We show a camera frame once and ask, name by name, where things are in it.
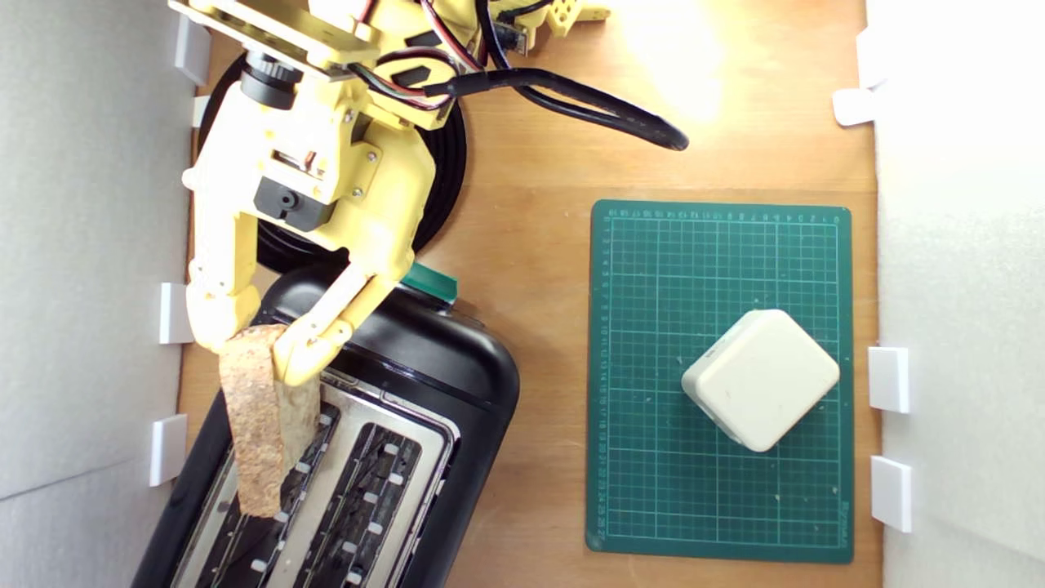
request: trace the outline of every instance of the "white wall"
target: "white wall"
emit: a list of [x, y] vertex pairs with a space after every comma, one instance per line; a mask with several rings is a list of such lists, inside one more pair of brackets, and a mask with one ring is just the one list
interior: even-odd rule
[[1045, 5], [868, 0], [883, 346], [910, 349], [913, 533], [887, 588], [1045, 586]]
[[157, 345], [184, 275], [192, 85], [163, 0], [0, 0], [0, 586], [130, 582], [169, 488]]

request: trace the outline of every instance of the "electrical cable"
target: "electrical cable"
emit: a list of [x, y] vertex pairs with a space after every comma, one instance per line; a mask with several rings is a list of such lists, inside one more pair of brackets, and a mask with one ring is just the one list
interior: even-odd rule
[[457, 55], [461, 63], [470, 68], [472, 71], [482, 71], [483, 66], [480, 65], [479, 61], [468, 52], [467, 49], [461, 45], [457, 37], [450, 32], [449, 27], [440, 18], [439, 13], [436, 11], [436, 7], [432, 5], [432, 0], [420, 0], [421, 10], [424, 13], [424, 18], [428, 20], [428, 25], [432, 26], [432, 30], [439, 37], [439, 40], [443, 42], [444, 45], [450, 48], [450, 51]]
[[442, 49], [437, 49], [435, 47], [405, 47], [398, 49], [377, 57], [377, 65], [385, 65], [387, 63], [411, 60], [411, 58], [427, 58], [435, 60], [440, 63], [444, 63], [454, 70], [458, 75], [464, 73], [461, 64], [457, 62], [449, 53], [443, 51]]
[[423, 99], [419, 99], [425, 97], [424, 90], [400, 86], [395, 81], [386, 79], [380, 75], [377, 75], [373, 71], [370, 71], [369, 69], [357, 63], [348, 64], [347, 67], [349, 71], [356, 74], [357, 76], [359, 76], [361, 79], [366, 81], [367, 86], [371, 90], [374, 90], [375, 92], [378, 92], [385, 96], [396, 99], [398, 101], [401, 101], [419, 110], [424, 110], [424, 111], [439, 110], [440, 108], [446, 104], [447, 100], [450, 99], [449, 97], [446, 97], [434, 102], [425, 101]]
[[[505, 51], [501, 47], [501, 42], [497, 40], [497, 36], [494, 32], [493, 19], [490, 17], [490, 5], [488, 0], [475, 0], [475, 16], [479, 19], [479, 24], [483, 32], [483, 39], [486, 42], [486, 47], [493, 65], [497, 69], [510, 69], [511, 66], [508, 64]], [[589, 99], [594, 98], [598, 102], [606, 98], [613, 104], [612, 110], [607, 109], [610, 110], [610, 112], [634, 112], [638, 113], [640, 116], [622, 117], [614, 114], [607, 114], [605, 112], [583, 108], [558, 98], [554, 98], [527, 86], [515, 87], [515, 91], [531, 102], [552, 112], [563, 114], [585, 122], [606, 126], [608, 128], [613, 128], [616, 131], [621, 131], [649, 141], [655, 145], [674, 150], [682, 150], [689, 146], [690, 140], [686, 134], [659, 116], [656, 116], [655, 114], [641, 109], [630, 102], [606, 94], [605, 92], [596, 90], [595, 88], [590, 88], [577, 81], [574, 81], [574, 84], [577, 85], [577, 89], [584, 89], [586, 97], [581, 101], [591, 103]]]
[[363, 5], [363, 11], [359, 13], [359, 18], [357, 19], [357, 21], [362, 22], [363, 24], [367, 24], [367, 21], [370, 20], [370, 16], [373, 14], [374, 8], [376, 7], [377, 7], [377, 0], [367, 0], [367, 3]]
[[500, 15], [497, 15], [497, 22], [502, 22], [505, 24], [515, 24], [515, 19], [524, 15], [529, 15], [530, 13], [536, 13], [537, 10], [543, 8], [544, 6], [548, 6], [552, 2], [553, 0], [538, 0], [537, 2], [534, 2], [533, 4], [530, 4], [528, 6], [520, 6], [518, 8], [512, 8], [510, 10], [503, 10]]

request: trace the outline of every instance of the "white bracket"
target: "white bracket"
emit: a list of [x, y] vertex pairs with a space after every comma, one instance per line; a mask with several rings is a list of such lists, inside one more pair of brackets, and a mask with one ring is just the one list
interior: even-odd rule
[[160, 285], [160, 345], [191, 344], [193, 340], [185, 304], [185, 284], [166, 281]]
[[837, 90], [832, 96], [835, 120], [842, 126], [875, 120], [877, 113], [873, 90], [888, 79], [892, 67], [888, 40], [879, 33], [878, 28], [868, 26], [856, 36], [856, 63], [860, 87]]
[[207, 110], [207, 102], [210, 96], [196, 96], [192, 100], [192, 127], [199, 128], [203, 124], [203, 112]]
[[185, 15], [180, 15], [178, 21], [175, 67], [196, 86], [207, 85], [207, 72], [210, 69], [210, 32]]
[[911, 411], [907, 350], [868, 348], [867, 382], [872, 407], [902, 415]]
[[148, 486], [158, 487], [182, 471], [187, 440], [188, 418], [185, 415], [175, 415], [153, 423]]
[[870, 458], [870, 516], [911, 532], [911, 468], [881, 455]]

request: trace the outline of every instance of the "cutting mat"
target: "cutting mat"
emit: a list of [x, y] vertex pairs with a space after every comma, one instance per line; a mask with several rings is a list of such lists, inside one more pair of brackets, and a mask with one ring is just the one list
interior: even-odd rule
[[[600, 201], [593, 209], [586, 539], [597, 551], [853, 559], [849, 210]], [[841, 381], [772, 450], [681, 392], [745, 312], [787, 311]]]

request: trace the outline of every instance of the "white clip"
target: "white clip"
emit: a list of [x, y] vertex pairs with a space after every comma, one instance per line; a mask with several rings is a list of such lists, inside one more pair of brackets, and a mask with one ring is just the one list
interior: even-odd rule
[[867, 382], [870, 406], [907, 415], [911, 411], [907, 350], [867, 349]]
[[870, 122], [875, 119], [875, 94], [864, 88], [836, 90], [832, 96], [835, 120], [842, 126]]
[[180, 15], [178, 21], [175, 67], [196, 86], [207, 85], [207, 70], [210, 68], [210, 32], [185, 15]]
[[870, 516], [901, 533], [911, 532], [911, 467], [870, 457]]
[[856, 67], [861, 88], [872, 90], [888, 79], [891, 62], [888, 40], [877, 28], [868, 26], [856, 36]]
[[175, 415], [153, 423], [148, 486], [158, 487], [182, 471], [187, 438], [188, 418], [185, 415]]

